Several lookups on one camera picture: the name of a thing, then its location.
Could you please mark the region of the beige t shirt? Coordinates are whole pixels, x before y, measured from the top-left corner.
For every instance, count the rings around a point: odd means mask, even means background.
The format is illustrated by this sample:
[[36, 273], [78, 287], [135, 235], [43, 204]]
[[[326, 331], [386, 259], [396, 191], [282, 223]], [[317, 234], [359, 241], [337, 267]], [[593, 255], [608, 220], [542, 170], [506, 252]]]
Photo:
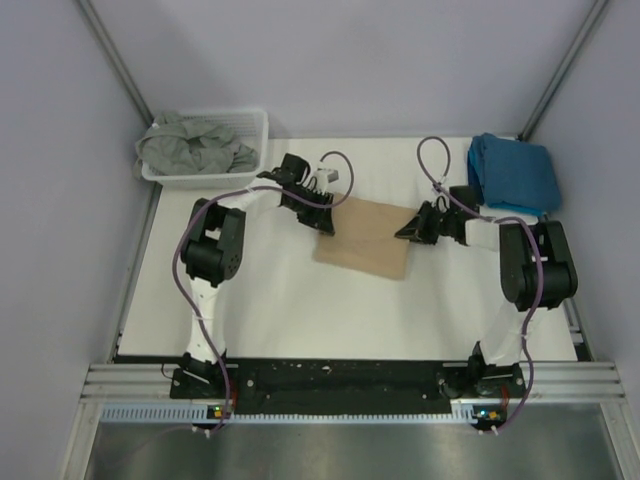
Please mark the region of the beige t shirt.
[[395, 234], [415, 213], [411, 208], [350, 197], [332, 211], [335, 234], [317, 237], [313, 260], [402, 280], [406, 276], [409, 242]]

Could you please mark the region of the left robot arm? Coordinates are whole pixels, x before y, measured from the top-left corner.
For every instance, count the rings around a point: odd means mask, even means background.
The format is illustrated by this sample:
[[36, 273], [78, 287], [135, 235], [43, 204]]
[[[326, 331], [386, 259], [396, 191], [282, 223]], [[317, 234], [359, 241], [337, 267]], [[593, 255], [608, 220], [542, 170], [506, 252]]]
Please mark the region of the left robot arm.
[[194, 203], [174, 253], [172, 275], [191, 307], [186, 366], [197, 366], [191, 381], [203, 395], [216, 396], [226, 387], [227, 374], [215, 365], [226, 351], [223, 322], [215, 318], [215, 310], [219, 286], [241, 266], [247, 209], [273, 191], [280, 195], [278, 205], [294, 212], [299, 223], [334, 235], [337, 201], [328, 187], [338, 179], [335, 169], [312, 170], [303, 158], [287, 154], [280, 166], [259, 173], [247, 187]]

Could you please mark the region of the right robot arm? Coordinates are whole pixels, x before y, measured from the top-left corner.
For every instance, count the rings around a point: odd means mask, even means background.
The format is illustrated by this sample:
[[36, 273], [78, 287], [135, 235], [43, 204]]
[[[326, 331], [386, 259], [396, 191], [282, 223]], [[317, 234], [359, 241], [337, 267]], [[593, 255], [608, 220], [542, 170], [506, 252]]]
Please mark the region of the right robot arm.
[[536, 312], [558, 308], [578, 289], [577, 269], [559, 221], [530, 225], [517, 216], [483, 216], [469, 186], [454, 186], [436, 201], [423, 202], [395, 237], [423, 245], [448, 237], [498, 253], [504, 303], [474, 345], [466, 369], [466, 384], [481, 396], [492, 394], [503, 380], [521, 378], [517, 364], [530, 357], [527, 339]]

